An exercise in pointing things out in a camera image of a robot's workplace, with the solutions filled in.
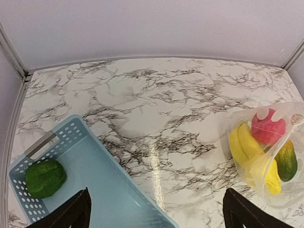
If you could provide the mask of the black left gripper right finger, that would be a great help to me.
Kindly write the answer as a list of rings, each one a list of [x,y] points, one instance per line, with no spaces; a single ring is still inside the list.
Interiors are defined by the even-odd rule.
[[[290,225],[265,213],[233,188],[223,198],[223,217],[227,228],[289,228]]]

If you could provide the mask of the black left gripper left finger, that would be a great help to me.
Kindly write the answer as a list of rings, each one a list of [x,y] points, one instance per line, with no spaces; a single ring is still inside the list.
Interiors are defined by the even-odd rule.
[[[91,209],[91,197],[86,188],[27,228],[89,228]]]

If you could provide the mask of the dark green toy pepper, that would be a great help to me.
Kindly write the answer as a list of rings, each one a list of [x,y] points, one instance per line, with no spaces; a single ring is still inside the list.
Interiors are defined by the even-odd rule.
[[[56,160],[33,164],[26,171],[29,194],[37,199],[53,196],[67,180],[63,166]]]

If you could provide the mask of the yellow toy banana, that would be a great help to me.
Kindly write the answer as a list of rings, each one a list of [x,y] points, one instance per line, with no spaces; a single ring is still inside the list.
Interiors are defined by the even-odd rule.
[[[241,166],[258,155],[264,154],[263,149],[251,134],[246,123],[240,123],[229,135],[229,146],[233,159]]]

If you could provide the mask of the green orange toy mango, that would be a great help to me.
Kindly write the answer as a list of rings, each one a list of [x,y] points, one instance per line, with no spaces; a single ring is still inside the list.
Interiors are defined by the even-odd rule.
[[[283,182],[290,181],[297,172],[297,158],[294,145],[291,140],[288,140],[280,149],[275,157],[278,175]]]

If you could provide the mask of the clear zip top bag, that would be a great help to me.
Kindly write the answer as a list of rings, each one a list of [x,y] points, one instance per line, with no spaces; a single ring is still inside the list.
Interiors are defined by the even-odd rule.
[[[286,131],[281,139],[272,146],[259,143],[264,154],[258,156],[263,156],[265,159],[270,159],[270,161],[275,160],[282,146],[288,140],[291,140],[294,145],[298,167],[295,176],[290,181],[283,182],[281,180],[281,192],[278,194],[271,194],[263,183],[256,189],[252,189],[254,189],[269,206],[276,209],[287,208],[304,198],[304,104],[302,102],[287,102],[235,111],[226,117],[220,128],[226,130],[226,145],[229,147],[229,153],[232,156],[229,146],[229,135],[240,123],[246,123],[251,129],[252,118],[261,108],[276,110],[278,119],[283,118],[285,120]],[[233,162],[240,178],[247,184],[244,171],[245,167],[239,166],[234,159]]]

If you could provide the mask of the red toy apple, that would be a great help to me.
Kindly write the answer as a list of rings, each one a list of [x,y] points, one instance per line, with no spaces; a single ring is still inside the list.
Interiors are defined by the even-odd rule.
[[[251,134],[262,145],[272,146],[285,134],[286,123],[278,119],[276,110],[261,108],[251,121]]]

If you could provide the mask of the yellow toy pear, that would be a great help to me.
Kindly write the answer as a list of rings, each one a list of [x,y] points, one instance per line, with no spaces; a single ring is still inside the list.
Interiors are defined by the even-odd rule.
[[[281,192],[281,179],[278,175],[277,162],[256,156],[244,168],[247,184],[256,189],[261,183],[265,184],[271,194]]]

